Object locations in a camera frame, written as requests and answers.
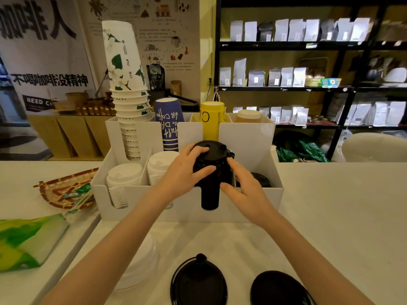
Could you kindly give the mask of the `person's right hand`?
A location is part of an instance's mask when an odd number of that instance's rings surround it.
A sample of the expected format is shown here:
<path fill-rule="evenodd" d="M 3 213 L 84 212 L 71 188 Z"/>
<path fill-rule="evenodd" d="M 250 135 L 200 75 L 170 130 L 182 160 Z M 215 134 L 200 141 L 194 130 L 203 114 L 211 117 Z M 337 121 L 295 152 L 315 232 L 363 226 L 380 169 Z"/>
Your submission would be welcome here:
<path fill-rule="evenodd" d="M 270 230 L 281 221 L 282 216 L 271 204 L 259 182 L 241 164 L 232 158 L 227 161 L 241 185 L 242 199 L 240 202 L 233 202 L 239 211 L 251 223 Z"/>

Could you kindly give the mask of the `stack of black cup lids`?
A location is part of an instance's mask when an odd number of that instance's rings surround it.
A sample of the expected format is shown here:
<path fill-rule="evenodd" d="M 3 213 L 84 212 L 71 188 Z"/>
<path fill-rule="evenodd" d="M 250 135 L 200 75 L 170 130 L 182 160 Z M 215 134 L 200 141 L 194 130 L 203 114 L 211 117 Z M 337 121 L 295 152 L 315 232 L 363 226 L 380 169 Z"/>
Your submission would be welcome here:
<path fill-rule="evenodd" d="M 234 158 L 235 154 L 230 152 L 225 144 L 213 140 L 203 140 L 196 146 L 208 147 L 209 150 L 202 153 L 195 160 L 193 172 L 197 172 L 207 166 L 213 165 L 216 170 L 196 183 L 201 188 L 201 207 L 212 211 L 219 206 L 220 183 L 235 185 L 235 177 L 227 158 Z"/>

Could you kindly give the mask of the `person's left forearm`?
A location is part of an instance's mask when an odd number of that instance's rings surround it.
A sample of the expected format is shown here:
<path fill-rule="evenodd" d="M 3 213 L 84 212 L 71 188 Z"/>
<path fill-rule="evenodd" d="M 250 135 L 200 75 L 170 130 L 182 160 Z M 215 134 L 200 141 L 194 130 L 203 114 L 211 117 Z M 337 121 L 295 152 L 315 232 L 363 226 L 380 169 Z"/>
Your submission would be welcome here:
<path fill-rule="evenodd" d="M 38 305 L 104 305 L 152 225 L 173 199 L 163 189 L 148 191 Z"/>

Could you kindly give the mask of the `stack of white cup lids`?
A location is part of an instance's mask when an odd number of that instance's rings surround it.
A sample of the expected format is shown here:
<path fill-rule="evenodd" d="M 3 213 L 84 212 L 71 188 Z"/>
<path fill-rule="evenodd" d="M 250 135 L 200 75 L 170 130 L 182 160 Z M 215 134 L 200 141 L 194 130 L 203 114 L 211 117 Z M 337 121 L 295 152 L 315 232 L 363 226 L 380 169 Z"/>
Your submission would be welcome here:
<path fill-rule="evenodd" d="M 150 190 L 147 200 L 156 211 L 163 211 L 176 198 L 178 152 L 165 151 L 152 155 L 147 163 Z"/>
<path fill-rule="evenodd" d="M 143 167 L 138 163 L 121 164 L 109 170 L 107 187 L 115 208 L 128 207 L 125 187 L 139 185 L 142 172 Z"/>

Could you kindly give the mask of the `stack of yellow paper cups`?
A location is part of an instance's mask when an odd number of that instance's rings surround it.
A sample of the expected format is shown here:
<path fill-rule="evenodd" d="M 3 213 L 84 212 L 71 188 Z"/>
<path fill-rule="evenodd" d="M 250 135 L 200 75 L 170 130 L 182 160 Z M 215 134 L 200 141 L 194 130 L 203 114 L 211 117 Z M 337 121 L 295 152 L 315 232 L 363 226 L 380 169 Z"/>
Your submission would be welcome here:
<path fill-rule="evenodd" d="M 219 125 L 226 122 L 225 104 L 206 101 L 200 106 L 200 122 L 203 125 L 203 140 L 219 140 Z"/>

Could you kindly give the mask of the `stack of brown paper cups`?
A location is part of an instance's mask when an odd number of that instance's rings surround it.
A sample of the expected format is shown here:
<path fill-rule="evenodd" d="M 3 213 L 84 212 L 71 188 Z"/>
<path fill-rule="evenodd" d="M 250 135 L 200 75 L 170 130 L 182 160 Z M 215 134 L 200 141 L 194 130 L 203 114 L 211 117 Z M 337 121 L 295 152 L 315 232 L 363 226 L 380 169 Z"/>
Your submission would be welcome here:
<path fill-rule="evenodd" d="M 261 123 L 261 112 L 242 109 L 237 112 L 235 123 Z"/>

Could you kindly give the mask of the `row of silver coffee bags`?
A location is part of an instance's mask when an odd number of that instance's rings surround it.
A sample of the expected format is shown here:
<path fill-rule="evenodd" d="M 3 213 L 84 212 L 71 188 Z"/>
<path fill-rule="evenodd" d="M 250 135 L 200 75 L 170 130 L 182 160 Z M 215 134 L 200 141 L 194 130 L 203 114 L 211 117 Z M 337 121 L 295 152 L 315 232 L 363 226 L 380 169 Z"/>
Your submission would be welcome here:
<path fill-rule="evenodd" d="M 371 30 L 370 18 L 280 19 L 271 22 L 232 21 L 231 42 L 363 42 Z"/>
<path fill-rule="evenodd" d="M 276 124 L 307 126 L 309 122 L 308 108 L 302 106 L 284 106 L 284 107 L 233 107 L 232 112 L 238 113 L 241 110 L 258 111 Z"/>
<path fill-rule="evenodd" d="M 406 114 L 407 102 L 359 102 L 352 104 L 345 126 L 396 127 Z"/>
<path fill-rule="evenodd" d="M 271 68 L 268 71 L 246 71 L 247 59 L 237 59 L 233 67 L 219 69 L 221 87 L 281 87 L 302 88 L 310 77 L 308 67 Z"/>

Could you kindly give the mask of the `black coffee bag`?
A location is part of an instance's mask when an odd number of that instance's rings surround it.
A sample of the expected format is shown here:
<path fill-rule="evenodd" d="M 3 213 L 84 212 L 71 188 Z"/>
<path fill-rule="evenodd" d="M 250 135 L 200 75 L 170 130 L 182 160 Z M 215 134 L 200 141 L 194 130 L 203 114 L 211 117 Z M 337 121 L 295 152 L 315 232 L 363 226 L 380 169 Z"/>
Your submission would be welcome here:
<path fill-rule="evenodd" d="M 157 63 L 146 66 L 151 91 L 165 91 L 165 69 Z"/>

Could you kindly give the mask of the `pile of white domed lids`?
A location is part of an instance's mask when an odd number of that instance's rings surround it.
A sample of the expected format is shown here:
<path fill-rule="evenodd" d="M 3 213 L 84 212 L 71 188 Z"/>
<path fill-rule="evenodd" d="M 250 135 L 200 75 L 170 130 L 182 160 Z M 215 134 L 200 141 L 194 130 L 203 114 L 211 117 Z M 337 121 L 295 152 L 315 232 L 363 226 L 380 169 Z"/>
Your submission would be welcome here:
<path fill-rule="evenodd" d="M 144 283 L 155 272 L 158 257 L 156 240 L 148 233 L 114 289 L 124 290 Z"/>

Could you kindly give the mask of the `green sachets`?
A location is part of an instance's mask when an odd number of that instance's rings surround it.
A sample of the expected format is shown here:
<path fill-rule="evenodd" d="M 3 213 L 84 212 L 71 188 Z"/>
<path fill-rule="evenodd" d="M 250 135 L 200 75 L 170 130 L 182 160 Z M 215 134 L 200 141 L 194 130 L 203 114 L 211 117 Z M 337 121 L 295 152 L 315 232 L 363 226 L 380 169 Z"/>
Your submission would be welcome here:
<path fill-rule="evenodd" d="M 75 189 L 65 195 L 62 196 L 63 200 L 69 200 L 69 199 L 79 199 L 84 197 L 86 194 L 88 194 L 91 190 L 91 185 L 90 183 L 86 183 L 79 187 L 78 189 Z"/>

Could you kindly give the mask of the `stack of floral paper cups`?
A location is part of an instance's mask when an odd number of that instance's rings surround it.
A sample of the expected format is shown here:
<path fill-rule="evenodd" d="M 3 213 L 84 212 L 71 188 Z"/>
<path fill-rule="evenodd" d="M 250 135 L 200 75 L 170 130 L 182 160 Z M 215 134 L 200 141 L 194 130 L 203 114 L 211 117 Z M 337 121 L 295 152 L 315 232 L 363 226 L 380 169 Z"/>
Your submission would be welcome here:
<path fill-rule="evenodd" d="M 139 161 L 141 152 L 136 123 L 150 121 L 152 114 L 135 34 L 130 23 L 115 20 L 102 21 L 102 31 L 109 90 L 125 155 L 130 161 Z"/>

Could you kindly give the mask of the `illustrated coffee poster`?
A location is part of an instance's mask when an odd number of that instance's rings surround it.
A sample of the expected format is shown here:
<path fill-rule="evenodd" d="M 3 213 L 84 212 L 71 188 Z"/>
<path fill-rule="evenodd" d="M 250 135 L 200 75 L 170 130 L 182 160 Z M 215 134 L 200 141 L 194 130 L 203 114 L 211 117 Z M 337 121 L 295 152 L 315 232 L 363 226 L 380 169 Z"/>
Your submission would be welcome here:
<path fill-rule="evenodd" d="M 146 65 L 165 69 L 166 87 L 181 81 L 181 95 L 200 101 L 199 0 L 76 0 L 97 86 L 107 68 L 102 21 L 132 25 L 144 73 Z"/>

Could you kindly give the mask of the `woven bamboo tray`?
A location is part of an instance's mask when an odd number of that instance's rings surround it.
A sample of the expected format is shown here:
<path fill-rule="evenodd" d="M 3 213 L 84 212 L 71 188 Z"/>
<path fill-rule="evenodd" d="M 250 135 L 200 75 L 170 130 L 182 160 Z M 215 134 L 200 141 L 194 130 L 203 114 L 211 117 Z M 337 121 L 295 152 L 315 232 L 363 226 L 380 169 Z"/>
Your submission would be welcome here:
<path fill-rule="evenodd" d="M 95 199 L 92 190 L 79 199 L 63 200 L 62 196 L 86 183 L 91 183 L 97 171 L 98 168 L 88 169 L 50 181 L 40 181 L 34 187 L 39 189 L 42 198 L 53 207 L 65 210 L 83 209 L 94 205 Z"/>

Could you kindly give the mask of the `black shelf unit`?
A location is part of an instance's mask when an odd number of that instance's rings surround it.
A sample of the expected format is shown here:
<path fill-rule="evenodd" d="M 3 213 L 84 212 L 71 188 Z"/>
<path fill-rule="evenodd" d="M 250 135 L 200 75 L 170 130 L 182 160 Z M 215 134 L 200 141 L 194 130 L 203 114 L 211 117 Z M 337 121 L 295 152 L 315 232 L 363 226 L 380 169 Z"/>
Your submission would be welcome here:
<path fill-rule="evenodd" d="M 379 43 L 384 30 L 384 18 L 391 10 L 407 14 L 407 0 L 216 0 L 215 10 L 215 100 L 225 103 L 227 111 L 233 107 L 308 108 L 307 126 L 277 124 L 273 142 L 294 139 L 297 133 L 313 141 L 328 134 L 330 145 L 325 154 L 332 159 L 345 129 L 372 131 L 372 126 L 345 126 L 352 104 L 361 96 L 379 91 L 376 65 L 370 61 L 373 52 L 401 50 L 407 53 L 407 39 L 396 46 L 396 39 Z M 363 42 L 231 42 L 232 21 L 265 23 L 280 19 L 370 18 L 368 37 Z M 281 87 L 221 87 L 219 69 L 233 67 L 237 59 L 247 59 L 250 70 L 268 71 L 271 68 L 308 67 L 309 78 L 302 88 Z M 338 88 L 321 87 L 321 78 L 341 78 Z"/>

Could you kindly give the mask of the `white poster with black lettering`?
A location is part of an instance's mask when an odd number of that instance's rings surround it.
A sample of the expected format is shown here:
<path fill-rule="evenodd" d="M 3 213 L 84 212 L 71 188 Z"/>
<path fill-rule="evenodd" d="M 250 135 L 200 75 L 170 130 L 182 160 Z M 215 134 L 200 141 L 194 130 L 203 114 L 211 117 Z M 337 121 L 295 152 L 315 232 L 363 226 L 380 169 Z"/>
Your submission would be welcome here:
<path fill-rule="evenodd" d="M 0 56 L 27 115 L 95 95 L 75 0 L 0 0 Z"/>

